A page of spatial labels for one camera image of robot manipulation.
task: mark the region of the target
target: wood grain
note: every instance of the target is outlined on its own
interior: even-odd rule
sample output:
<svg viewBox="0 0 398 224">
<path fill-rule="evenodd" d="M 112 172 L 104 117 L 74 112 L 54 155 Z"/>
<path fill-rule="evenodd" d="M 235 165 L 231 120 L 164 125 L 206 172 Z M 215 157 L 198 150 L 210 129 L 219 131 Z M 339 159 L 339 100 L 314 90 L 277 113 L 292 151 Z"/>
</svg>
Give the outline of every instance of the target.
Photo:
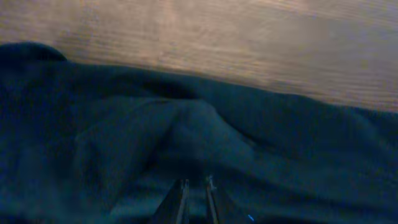
<svg viewBox="0 0 398 224">
<path fill-rule="evenodd" d="M 398 112 L 392 0 L 1 0 L 0 44 Z"/>
</svg>

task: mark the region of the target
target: blue cloth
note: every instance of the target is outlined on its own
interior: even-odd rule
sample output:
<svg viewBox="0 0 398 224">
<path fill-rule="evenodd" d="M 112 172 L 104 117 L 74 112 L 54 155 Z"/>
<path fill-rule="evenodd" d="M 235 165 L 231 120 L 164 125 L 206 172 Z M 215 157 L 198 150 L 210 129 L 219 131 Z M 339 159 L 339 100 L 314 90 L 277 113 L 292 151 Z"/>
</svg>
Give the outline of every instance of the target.
<svg viewBox="0 0 398 224">
<path fill-rule="evenodd" d="M 150 217 L 175 179 L 205 216 L 213 174 L 255 220 L 398 222 L 398 115 L 0 47 L 0 213 Z"/>
</svg>

